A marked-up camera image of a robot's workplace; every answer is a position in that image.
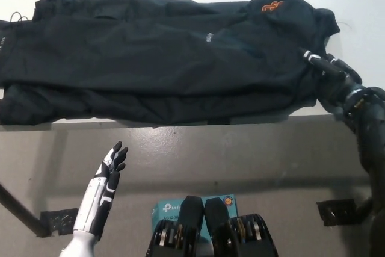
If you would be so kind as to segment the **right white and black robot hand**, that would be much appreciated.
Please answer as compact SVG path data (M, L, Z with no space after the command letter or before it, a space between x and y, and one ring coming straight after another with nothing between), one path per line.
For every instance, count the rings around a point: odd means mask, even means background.
M330 53L318 55L299 48L302 58L320 74L316 97L329 113L340 113L348 99L365 89L360 75L340 58Z

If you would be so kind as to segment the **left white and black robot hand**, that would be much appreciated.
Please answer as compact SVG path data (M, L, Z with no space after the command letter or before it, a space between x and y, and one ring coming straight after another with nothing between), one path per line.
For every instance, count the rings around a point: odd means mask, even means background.
M73 227L74 231L93 234L100 240L112 207L120 172L125 168L127 147L118 141L102 160L88 183Z

